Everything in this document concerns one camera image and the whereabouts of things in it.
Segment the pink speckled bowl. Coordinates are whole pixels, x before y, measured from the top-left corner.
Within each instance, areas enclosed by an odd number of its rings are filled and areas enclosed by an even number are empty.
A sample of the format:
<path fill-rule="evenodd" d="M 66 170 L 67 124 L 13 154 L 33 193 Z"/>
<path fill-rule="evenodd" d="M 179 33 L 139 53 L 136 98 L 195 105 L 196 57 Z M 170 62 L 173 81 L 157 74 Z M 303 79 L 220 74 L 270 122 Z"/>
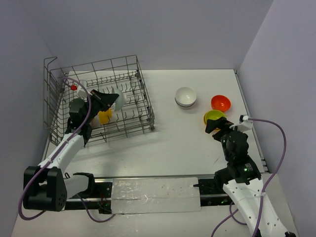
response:
<path fill-rule="evenodd" d="M 91 126 L 95 126 L 95 118 L 92 119 L 92 121 L 90 122 Z"/>

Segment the white patterned bowl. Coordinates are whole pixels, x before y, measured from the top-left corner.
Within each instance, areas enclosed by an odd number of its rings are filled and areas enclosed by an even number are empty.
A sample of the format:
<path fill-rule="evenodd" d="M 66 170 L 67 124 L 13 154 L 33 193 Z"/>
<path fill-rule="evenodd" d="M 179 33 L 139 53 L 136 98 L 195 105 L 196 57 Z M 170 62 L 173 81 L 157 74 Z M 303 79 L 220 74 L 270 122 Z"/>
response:
<path fill-rule="evenodd" d="M 177 89 L 175 93 L 175 102 L 177 105 L 188 108 L 195 104 L 197 100 L 197 94 L 189 87 L 181 87 Z"/>

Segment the light blue ribbed bowl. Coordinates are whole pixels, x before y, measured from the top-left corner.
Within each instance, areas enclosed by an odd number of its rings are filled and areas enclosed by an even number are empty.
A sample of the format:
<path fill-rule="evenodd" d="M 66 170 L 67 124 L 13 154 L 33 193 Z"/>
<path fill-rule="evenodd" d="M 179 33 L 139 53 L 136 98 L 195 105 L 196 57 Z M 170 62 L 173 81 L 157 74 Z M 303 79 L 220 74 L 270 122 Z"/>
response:
<path fill-rule="evenodd" d="M 126 104 L 126 95 L 117 88 L 112 88 L 112 94 L 118 94 L 118 98 L 113 103 L 114 111 L 119 111 Z"/>

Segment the yellow-orange bowl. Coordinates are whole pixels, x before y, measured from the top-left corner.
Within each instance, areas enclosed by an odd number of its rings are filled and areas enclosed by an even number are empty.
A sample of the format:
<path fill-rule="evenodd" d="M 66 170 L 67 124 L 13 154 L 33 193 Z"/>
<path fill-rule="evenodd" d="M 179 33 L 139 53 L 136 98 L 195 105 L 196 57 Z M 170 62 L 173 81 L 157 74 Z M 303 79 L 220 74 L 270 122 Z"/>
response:
<path fill-rule="evenodd" d="M 101 125 L 107 124 L 112 118 L 112 110 L 109 108 L 106 111 L 100 111 L 98 113 L 99 122 Z"/>

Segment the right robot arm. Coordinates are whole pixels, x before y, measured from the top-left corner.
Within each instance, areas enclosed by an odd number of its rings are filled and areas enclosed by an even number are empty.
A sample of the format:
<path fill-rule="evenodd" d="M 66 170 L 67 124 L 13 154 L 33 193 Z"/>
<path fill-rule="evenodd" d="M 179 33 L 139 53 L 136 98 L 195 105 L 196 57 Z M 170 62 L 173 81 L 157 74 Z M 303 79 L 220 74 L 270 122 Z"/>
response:
<path fill-rule="evenodd" d="M 225 117 L 206 121 L 206 133 L 222 145 L 226 168 L 215 172 L 214 187 L 220 193 L 226 193 L 244 218 L 254 237 L 293 237 L 281 222 L 270 201 L 266 188 L 274 178 L 273 173 L 264 182 L 262 175 L 248 154 L 249 143 L 246 131 L 253 127 L 255 118 L 242 115 L 239 123 L 234 124 Z"/>

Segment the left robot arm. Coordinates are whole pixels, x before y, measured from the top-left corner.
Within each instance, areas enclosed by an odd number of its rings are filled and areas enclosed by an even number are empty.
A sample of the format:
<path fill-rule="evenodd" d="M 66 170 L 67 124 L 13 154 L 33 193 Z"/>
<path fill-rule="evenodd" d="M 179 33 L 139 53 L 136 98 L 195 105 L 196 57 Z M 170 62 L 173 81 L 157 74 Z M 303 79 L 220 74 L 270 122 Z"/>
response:
<path fill-rule="evenodd" d="M 64 179 L 63 173 L 85 147 L 92 133 L 91 121 L 99 112 L 107 111 L 118 99 L 117 93 L 101 93 L 92 90 L 87 99 L 73 99 L 69 103 L 67 129 L 53 153 L 37 166 L 24 171 L 24 190 L 19 200 L 19 209 L 61 211 L 68 198 L 75 195 L 90 197 L 96 192 L 94 175 L 77 172 Z"/>

